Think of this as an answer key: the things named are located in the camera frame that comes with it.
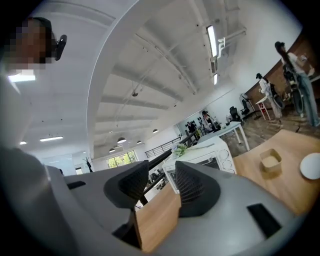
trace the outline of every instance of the ceiling light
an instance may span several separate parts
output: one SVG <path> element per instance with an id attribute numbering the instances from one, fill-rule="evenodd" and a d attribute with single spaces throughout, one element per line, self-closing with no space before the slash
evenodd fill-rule
<path id="1" fill-rule="evenodd" d="M 215 37 L 215 31 L 213 26 L 209 26 L 207 29 L 210 46 L 211 46 L 211 53 L 212 57 L 217 56 L 217 46 L 216 46 L 216 37 Z"/>
<path id="2" fill-rule="evenodd" d="M 64 137 L 58 136 L 58 137 L 51 137 L 51 138 L 41 138 L 41 142 L 48 142 L 48 141 L 54 141 L 54 140 L 60 140 L 63 139 Z"/>
<path id="3" fill-rule="evenodd" d="M 9 79 L 12 83 L 17 83 L 17 82 L 24 82 L 24 81 L 34 81 L 36 80 L 36 76 L 16 74 L 16 75 L 9 75 Z"/>
<path id="4" fill-rule="evenodd" d="M 213 79 L 214 79 L 214 85 L 216 85 L 217 83 L 218 83 L 218 74 L 215 74 L 214 76 L 213 76 Z"/>
<path id="5" fill-rule="evenodd" d="M 127 140 L 124 138 L 124 137 L 120 137 L 119 139 L 118 139 L 118 143 L 124 143 L 124 142 L 126 142 Z"/>

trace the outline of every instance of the floor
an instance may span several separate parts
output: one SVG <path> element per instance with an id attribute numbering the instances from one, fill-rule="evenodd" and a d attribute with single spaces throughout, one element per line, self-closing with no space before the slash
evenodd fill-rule
<path id="1" fill-rule="evenodd" d="M 258 116 L 261 116 L 258 120 L 254 120 L 256 117 L 252 114 L 242 124 L 244 133 L 246 135 L 250 149 L 253 149 L 266 140 L 270 139 L 273 135 L 279 132 L 281 129 L 297 132 L 320 139 L 320 126 L 313 127 L 308 124 L 307 117 L 301 118 L 293 109 L 293 107 L 286 107 L 282 111 L 282 118 L 275 120 L 272 110 L 268 110 L 271 121 L 266 121 L 261 116 L 260 112 L 256 112 Z M 238 143 L 236 135 L 233 133 L 226 134 L 221 137 L 228 145 L 232 157 L 237 157 L 247 152 L 245 144 L 242 142 Z"/>

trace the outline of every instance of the railing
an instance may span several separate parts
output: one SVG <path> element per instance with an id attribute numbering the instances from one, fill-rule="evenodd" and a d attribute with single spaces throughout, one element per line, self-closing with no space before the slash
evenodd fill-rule
<path id="1" fill-rule="evenodd" d="M 151 150 L 145 152 L 146 157 L 151 158 L 151 157 L 161 155 L 164 152 L 166 152 L 167 150 L 170 150 L 173 143 L 179 142 L 180 140 L 181 140 L 181 137 L 175 138 L 174 140 L 171 140 L 171 141 L 169 141 L 165 144 L 162 144 L 158 147 L 155 147 L 154 149 L 151 149 Z"/>
<path id="2" fill-rule="evenodd" d="M 188 137 L 186 137 L 185 139 L 181 140 L 181 144 L 187 143 L 188 147 L 190 147 L 190 145 L 193 144 L 193 141 L 191 140 L 191 137 L 194 136 L 196 134 L 196 131 L 191 133 Z M 168 149 L 166 152 L 164 152 L 163 154 L 157 156 L 155 159 L 151 160 L 149 162 L 149 171 L 152 170 L 154 167 L 156 167 L 158 164 L 160 164 L 163 160 L 165 160 L 167 157 L 169 157 L 172 154 L 171 152 L 171 147 L 170 149 Z M 150 191 L 163 177 L 165 176 L 165 174 L 163 173 L 162 175 L 160 175 L 160 177 L 158 177 L 144 192 L 143 192 L 143 196 L 140 197 L 140 202 L 143 205 L 146 205 L 148 203 L 148 200 L 145 197 L 145 194 Z"/>

